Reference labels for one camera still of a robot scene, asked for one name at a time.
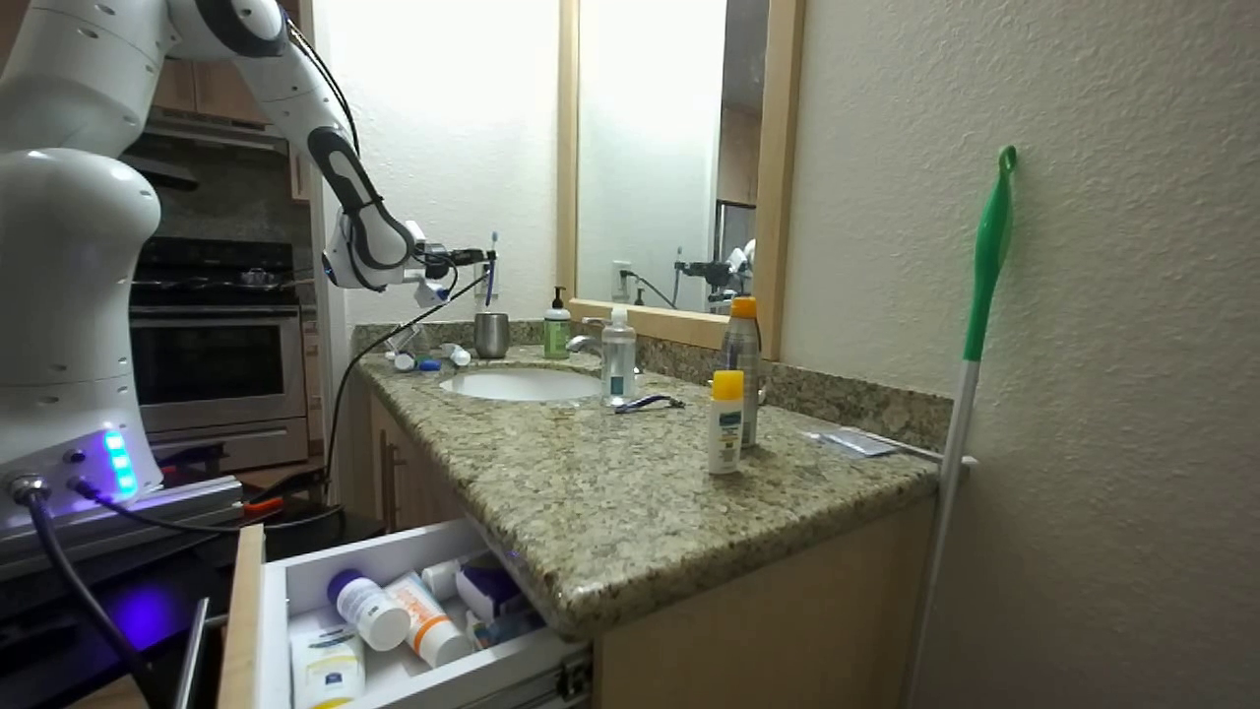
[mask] sink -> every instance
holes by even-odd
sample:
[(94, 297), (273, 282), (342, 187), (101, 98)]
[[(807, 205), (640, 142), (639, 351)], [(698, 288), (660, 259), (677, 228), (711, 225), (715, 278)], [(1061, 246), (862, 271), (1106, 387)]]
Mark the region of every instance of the sink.
[(511, 366), (511, 371), (460, 371), (441, 384), (441, 391), (460, 400), (486, 402), (577, 402), (597, 400), (602, 384), (588, 371), (548, 371), (548, 366)]

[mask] oven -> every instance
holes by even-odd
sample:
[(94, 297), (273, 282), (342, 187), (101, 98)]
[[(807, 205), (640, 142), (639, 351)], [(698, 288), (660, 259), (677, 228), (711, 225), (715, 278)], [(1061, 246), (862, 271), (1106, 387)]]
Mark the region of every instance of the oven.
[(307, 463), (297, 338), (288, 246), (147, 246), (131, 293), (131, 347), (165, 477)]

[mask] open drawer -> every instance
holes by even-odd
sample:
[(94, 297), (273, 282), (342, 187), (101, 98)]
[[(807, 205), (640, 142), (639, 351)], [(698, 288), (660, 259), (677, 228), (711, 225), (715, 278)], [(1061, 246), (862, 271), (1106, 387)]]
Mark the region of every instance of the open drawer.
[[(295, 691), (288, 640), (297, 623), (326, 610), (321, 589), (336, 573), (363, 566), (371, 581), (399, 581), (404, 573), (476, 551), (484, 551), (480, 531), (468, 521), (452, 521), (326, 548), (313, 557), (258, 565), (250, 610), (237, 606), (248, 595), (240, 591), (240, 585), (250, 585), (248, 573), (237, 566), (219, 707), (292, 707)], [(443, 666), (423, 666), (410, 650), (366, 650), (366, 691), (355, 707), (588, 707), (588, 677), (589, 650), (561, 644), (542, 626)]]

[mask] granite countertop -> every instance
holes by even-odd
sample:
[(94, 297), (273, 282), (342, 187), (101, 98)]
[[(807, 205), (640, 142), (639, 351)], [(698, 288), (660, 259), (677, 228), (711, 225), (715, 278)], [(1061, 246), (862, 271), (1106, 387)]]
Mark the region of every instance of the granite countertop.
[[(534, 347), (502, 362), (548, 362)], [(611, 413), (602, 402), (476, 402), (441, 376), (358, 366), (399, 421), (443, 467), (486, 544), (568, 640), (595, 640), (811, 544), (933, 497), (922, 459), (853, 463), (804, 440), (817, 417), (763, 408), (749, 477), (703, 473), (710, 393), (640, 376), (686, 410)]]

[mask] mirror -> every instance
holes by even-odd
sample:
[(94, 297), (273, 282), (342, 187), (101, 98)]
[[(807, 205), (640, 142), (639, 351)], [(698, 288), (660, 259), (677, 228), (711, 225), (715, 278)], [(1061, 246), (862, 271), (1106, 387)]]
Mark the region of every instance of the mirror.
[(561, 6), (557, 278), (581, 309), (710, 347), (710, 313), (757, 293), (775, 356), (795, 35), (800, 0)]

